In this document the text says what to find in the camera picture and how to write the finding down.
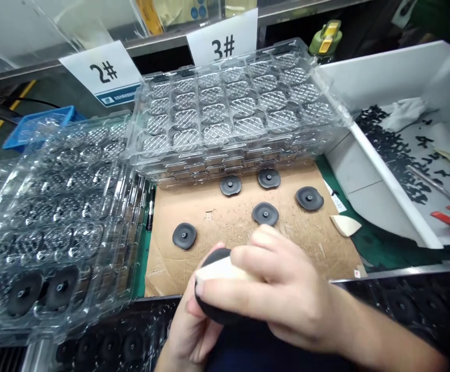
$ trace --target metal rail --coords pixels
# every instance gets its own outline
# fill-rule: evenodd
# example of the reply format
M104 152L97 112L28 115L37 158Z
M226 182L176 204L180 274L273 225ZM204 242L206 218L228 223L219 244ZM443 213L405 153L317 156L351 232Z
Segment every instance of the metal rail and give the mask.
M301 17L311 16L334 9L365 3L370 0L287 0L278 5L270 5L259 8L258 27L287 22ZM178 32L162 34L146 39L138 39L125 43L128 54L131 57L139 57L146 54L169 50L187 45L186 34L195 30L184 28ZM34 66L22 67L0 73L0 82L6 84L18 84L33 79L41 79L46 76L66 72L66 68L58 60L43 62Z

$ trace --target cardboard sheet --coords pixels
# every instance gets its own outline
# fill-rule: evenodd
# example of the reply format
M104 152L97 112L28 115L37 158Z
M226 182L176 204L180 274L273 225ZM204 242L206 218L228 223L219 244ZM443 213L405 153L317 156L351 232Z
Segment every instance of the cardboard sheet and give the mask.
M242 191L227 197L220 191L220 180L200 185L158 189L145 296L180 295L192 272L205 254L220 240L226 247L247 244L257 228L252 210L260 202L269 202L280 214L276 228L302 247L326 279L354 278L362 265L350 238L341 236L330 216L338 214L315 163L280 171L277 189L265 190L256 173L241 176ZM296 201L298 189L313 186L324 198L317 212L307 212ZM173 231L182 222L197 229L193 247L183 251L172 242Z

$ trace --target blue plastic basket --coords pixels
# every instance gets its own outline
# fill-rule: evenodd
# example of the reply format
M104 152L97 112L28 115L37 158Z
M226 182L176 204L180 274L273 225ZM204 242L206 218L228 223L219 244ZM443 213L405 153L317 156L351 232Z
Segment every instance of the blue plastic basket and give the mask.
M55 108L54 110L26 115L4 142L3 149L14 149L15 151L23 152L36 131L37 121L42 117L54 116L61 116L61 120L58 121L60 127L64 127L69 122L85 120L85 117L76 111L75 106Z

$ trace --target small white foam piece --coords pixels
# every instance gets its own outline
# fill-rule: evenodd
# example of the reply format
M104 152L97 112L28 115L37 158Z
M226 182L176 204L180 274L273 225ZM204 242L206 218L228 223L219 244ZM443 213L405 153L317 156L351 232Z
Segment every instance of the small white foam piece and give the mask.
M402 128L414 123L428 110L428 102L421 97L406 98L392 104L391 109L382 107L390 116L384 118L379 125L388 131L398 132Z
M345 237L350 237L353 233L361 228L361 224L351 217L342 215L330 216L333 224L337 228L338 232Z
M244 270L234 266L230 257L210 263L195 272L198 281L205 282L207 279L243 279L250 282L258 282L259 280L245 272Z

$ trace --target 3# sign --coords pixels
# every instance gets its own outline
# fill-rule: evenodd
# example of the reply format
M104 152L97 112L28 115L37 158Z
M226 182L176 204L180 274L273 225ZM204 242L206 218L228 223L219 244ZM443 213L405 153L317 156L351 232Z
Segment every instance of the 3# sign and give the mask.
M106 107L133 101L141 75L121 41L59 60Z
M194 65L203 66L221 58L256 50L257 8L187 35Z

